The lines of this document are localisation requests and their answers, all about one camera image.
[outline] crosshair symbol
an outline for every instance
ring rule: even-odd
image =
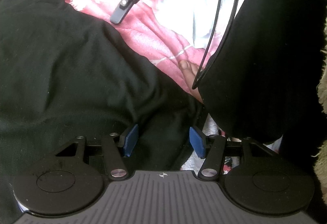
[[[161,178],[165,178],[165,177],[167,177],[167,176],[169,176],[169,174],[167,174],[167,173],[164,173],[164,172],[162,172],[162,173],[160,173],[160,174],[158,174]]]

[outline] pink blanket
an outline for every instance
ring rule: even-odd
[[[95,16],[110,23],[110,16],[120,0],[65,0],[77,11]],[[148,58],[156,67],[170,76],[183,90],[190,93],[183,75],[178,68],[178,62],[188,60],[200,64],[204,49],[195,49],[189,42],[177,33],[161,26],[152,8],[144,2],[135,5],[119,25],[114,27],[135,52]],[[215,37],[207,60],[212,55],[220,41]]]

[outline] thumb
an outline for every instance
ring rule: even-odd
[[[198,67],[195,64],[190,64],[188,61],[182,60],[179,62],[179,69],[181,70],[186,85],[190,89],[190,92],[192,95],[201,103],[203,103],[202,98],[200,96],[200,93],[198,89],[192,89],[192,85],[195,79],[195,75],[197,73]]]

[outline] ribbed surface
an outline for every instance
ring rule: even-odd
[[[93,206],[73,216],[41,219],[24,214],[16,224],[316,224],[303,213],[283,218],[251,215],[233,205],[216,183],[191,171],[137,171],[111,183]]]

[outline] black cable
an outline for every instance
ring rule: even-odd
[[[229,34],[229,31],[231,30],[231,27],[232,27],[232,24],[233,24],[233,21],[234,21],[234,18],[235,18],[235,14],[236,14],[236,10],[237,10],[237,5],[238,5],[238,0],[234,0],[232,12],[231,12],[231,15],[230,15],[230,18],[229,18],[229,21],[228,21],[228,24],[227,24],[225,33],[224,33],[224,35],[223,35],[223,37],[222,37],[222,39],[220,41],[220,44],[219,44],[219,46],[217,48],[217,51],[214,54],[213,59],[211,59],[211,63],[208,64],[206,66],[206,68],[201,72],[203,63],[205,61],[205,58],[206,58],[206,56],[208,54],[208,51],[209,51],[209,47],[211,45],[211,41],[212,41],[212,39],[214,37],[214,34],[215,34],[215,31],[216,31],[216,26],[217,26],[217,21],[218,21],[218,15],[219,15],[219,11],[220,11],[220,4],[221,4],[221,0],[218,0],[218,6],[217,6],[217,11],[216,11],[215,21],[214,21],[214,25],[213,25],[212,32],[211,32],[211,35],[210,35],[210,39],[209,39],[207,48],[206,48],[206,50],[204,52],[204,55],[203,55],[202,61],[200,63],[199,69],[197,71],[197,74],[195,76],[195,79],[194,79],[194,82],[193,82],[193,85],[192,85],[192,89],[196,89],[197,88],[198,84],[203,79],[203,77],[205,77],[205,75],[207,74],[207,72],[210,69],[211,65],[213,64],[213,61],[215,61],[215,59],[219,55],[219,53],[220,53],[221,49],[223,48],[223,45],[224,45],[224,43],[226,41],[226,38],[227,38],[227,36]]]

